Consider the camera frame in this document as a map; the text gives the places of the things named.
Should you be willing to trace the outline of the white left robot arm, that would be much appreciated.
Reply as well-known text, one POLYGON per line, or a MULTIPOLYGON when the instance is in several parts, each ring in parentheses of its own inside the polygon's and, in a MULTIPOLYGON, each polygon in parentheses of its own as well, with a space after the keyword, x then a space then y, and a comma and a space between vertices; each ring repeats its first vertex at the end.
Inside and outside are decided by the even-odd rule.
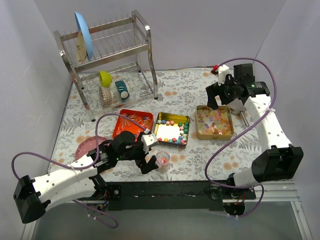
POLYGON ((28 175, 19 178, 13 199, 22 223, 36 221, 46 211, 82 198, 120 200, 122 187, 108 185, 101 173, 114 168, 119 161, 135 161, 142 174, 156 170, 156 157, 146 160, 146 156, 158 143, 152 132, 143 131, 135 137, 123 131, 114 139, 101 142, 66 168, 35 178, 28 175))

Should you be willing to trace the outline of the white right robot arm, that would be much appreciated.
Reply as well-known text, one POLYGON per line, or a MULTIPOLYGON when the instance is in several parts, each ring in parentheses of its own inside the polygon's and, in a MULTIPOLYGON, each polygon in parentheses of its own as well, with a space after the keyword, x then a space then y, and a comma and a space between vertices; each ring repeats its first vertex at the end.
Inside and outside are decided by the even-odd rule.
POLYGON ((211 71, 218 81, 206 87, 207 106, 216 110, 216 97, 223 105, 239 101, 252 117, 254 123, 247 128, 246 134, 255 128, 261 145, 261 155, 251 167, 232 173, 225 184, 227 195, 237 199, 249 189, 263 182, 290 180, 294 177, 304 153, 300 146, 293 146, 287 138, 275 114, 275 96, 263 81, 256 81, 251 63, 238 64, 233 73, 225 64, 215 65, 211 71))

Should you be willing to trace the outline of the clear drinking glass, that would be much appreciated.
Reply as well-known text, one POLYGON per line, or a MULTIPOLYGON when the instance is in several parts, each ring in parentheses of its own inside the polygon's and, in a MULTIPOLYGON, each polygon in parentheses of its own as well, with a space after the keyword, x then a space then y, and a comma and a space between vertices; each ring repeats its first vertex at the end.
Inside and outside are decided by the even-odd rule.
POLYGON ((166 173, 170 167, 170 155, 165 151, 159 151, 156 155, 156 164, 160 173, 166 173))

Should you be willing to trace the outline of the metal scoop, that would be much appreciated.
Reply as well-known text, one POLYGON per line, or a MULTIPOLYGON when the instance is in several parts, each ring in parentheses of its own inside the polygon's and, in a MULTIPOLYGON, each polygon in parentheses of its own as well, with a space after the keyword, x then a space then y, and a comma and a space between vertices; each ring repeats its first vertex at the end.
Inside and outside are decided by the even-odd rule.
POLYGON ((230 108, 231 112, 234 115, 239 115, 242 118, 243 123, 246 127, 249 127, 250 124, 245 116, 245 106, 243 105, 242 101, 239 99, 233 100, 231 103, 228 104, 228 107, 230 108))

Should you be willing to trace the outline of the dark tin of star candies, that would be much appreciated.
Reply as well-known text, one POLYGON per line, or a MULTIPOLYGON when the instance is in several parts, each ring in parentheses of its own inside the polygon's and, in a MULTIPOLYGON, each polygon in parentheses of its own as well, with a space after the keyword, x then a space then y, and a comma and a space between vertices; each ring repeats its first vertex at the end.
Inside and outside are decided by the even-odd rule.
POLYGON ((189 140, 190 117, 187 115, 159 112, 154 134, 162 146, 185 149, 189 140))

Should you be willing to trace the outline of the orange lollipop tray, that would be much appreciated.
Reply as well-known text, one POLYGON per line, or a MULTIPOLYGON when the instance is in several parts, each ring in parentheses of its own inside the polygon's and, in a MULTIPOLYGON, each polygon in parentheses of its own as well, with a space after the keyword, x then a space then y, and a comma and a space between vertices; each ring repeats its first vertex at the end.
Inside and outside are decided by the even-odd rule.
POLYGON ((153 128, 154 115, 150 112, 122 109, 119 114, 130 120, 121 116, 118 117, 112 134, 113 138, 123 131, 128 131, 134 134, 135 139, 137 139, 139 134, 143 131, 142 127, 149 130, 152 130, 153 128))

